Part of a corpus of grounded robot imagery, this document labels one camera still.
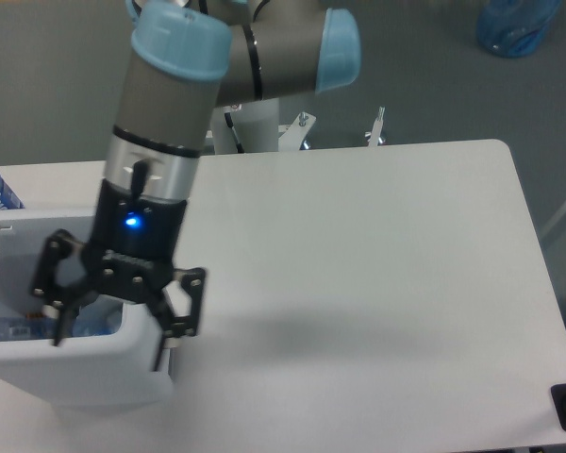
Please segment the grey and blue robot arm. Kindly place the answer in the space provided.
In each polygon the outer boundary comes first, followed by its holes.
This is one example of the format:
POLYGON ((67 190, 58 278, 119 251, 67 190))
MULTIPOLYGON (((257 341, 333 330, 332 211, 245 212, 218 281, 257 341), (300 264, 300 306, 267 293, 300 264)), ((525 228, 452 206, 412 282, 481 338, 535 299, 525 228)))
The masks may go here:
POLYGON ((352 84, 358 23, 318 1, 133 1, 136 25, 92 231, 48 236, 30 284, 69 337, 90 293, 140 304, 159 349, 199 330, 207 272, 174 253, 212 112, 224 106, 352 84))

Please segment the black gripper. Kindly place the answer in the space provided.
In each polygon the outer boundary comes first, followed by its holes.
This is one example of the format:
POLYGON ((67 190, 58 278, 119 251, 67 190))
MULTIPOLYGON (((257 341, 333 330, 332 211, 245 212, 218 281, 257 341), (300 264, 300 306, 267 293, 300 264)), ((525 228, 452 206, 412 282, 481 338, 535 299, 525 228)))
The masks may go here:
POLYGON ((148 300, 161 331, 154 372, 160 369, 166 350, 179 347, 184 337, 199 334, 207 270, 174 270, 173 266, 186 207, 185 200, 134 200, 130 191, 104 179, 86 244, 65 229, 45 239, 29 292, 43 301, 44 315, 56 320, 53 346, 71 336, 74 320, 89 305, 84 298, 91 292, 131 303, 148 300), (88 274, 60 284, 60 263, 81 251, 88 274))

